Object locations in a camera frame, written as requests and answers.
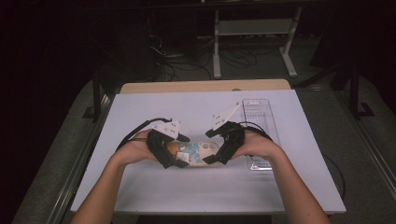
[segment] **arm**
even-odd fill
[[[245,144],[233,157],[241,155],[259,156],[271,163],[290,223],[331,223],[281,147],[257,133],[247,131]]]
[[[148,132],[138,133],[135,137],[146,138]],[[156,160],[149,152],[146,142],[131,141],[121,147],[108,160],[101,176],[77,210],[71,223],[109,224],[126,165],[145,159]]]

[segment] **hand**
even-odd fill
[[[245,143],[233,155],[233,159],[240,156],[257,156],[270,161],[275,152],[282,150],[273,141],[262,137],[258,133],[245,130]]]
[[[139,132],[134,136],[134,138],[147,138],[150,131],[151,130],[145,130]],[[113,158],[123,165],[136,163],[142,160],[157,160],[149,151],[147,143],[142,141],[129,141],[117,150],[113,155]]]

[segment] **metal stand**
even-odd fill
[[[280,47],[280,54],[282,55],[283,58],[283,62],[286,65],[286,68],[288,69],[289,72],[289,76],[291,77],[297,77],[297,72],[294,69],[294,65],[291,62],[290,56],[289,56],[289,50],[290,50],[290,46],[291,46],[291,41],[294,38],[294,34],[296,32],[296,28],[298,25],[298,21],[300,19],[300,15],[301,15],[301,11],[303,10],[302,7],[298,7],[294,17],[293,17],[293,21],[290,24],[290,28],[289,28],[289,33],[288,33],[288,38],[286,40],[285,46],[284,47]]]
[[[215,15],[215,49],[213,53],[213,76],[215,79],[221,78],[219,63],[219,36],[220,35],[275,35],[287,34],[287,40],[283,47],[280,47],[280,54],[291,77],[296,77],[297,72],[289,56],[291,42],[300,19],[302,7],[297,7],[292,19],[274,20],[248,20],[248,21],[220,21],[219,11]]]

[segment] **transparent box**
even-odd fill
[[[280,146],[270,102],[266,99],[246,99],[242,101],[242,106],[241,116],[245,125],[263,129]],[[247,166],[255,171],[272,170],[269,161],[255,156],[247,156]]]

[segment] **tabletop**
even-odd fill
[[[207,85],[203,87],[197,85],[198,83]],[[264,83],[272,89],[265,90]],[[270,83],[283,85],[280,85],[281,90],[274,90]],[[150,90],[144,88],[145,84],[127,84],[121,91],[122,94],[116,96],[71,207],[72,211],[78,209],[120,140],[143,121],[157,117],[178,119],[181,120],[181,132],[191,141],[207,141],[203,133],[210,129],[208,125],[212,114],[244,99],[269,100],[280,145],[305,184],[327,213],[346,211],[321,157],[297,94],[290,87],[288,89],[288,85],[285,85],[287,82],[235,80],[210,81],[210,84],[147,84],[147,87],[163,84],[164,89]],[[240,112],[237,112],[232,121],[239,119]],[[283,213],[284,207],[273,173],[251,171],[247,166],[247,157],[240,157],[226,165],[206,168],[163,169],[155,161],[131,164],[125,170],[115,211],[140,215],[258,215]]]

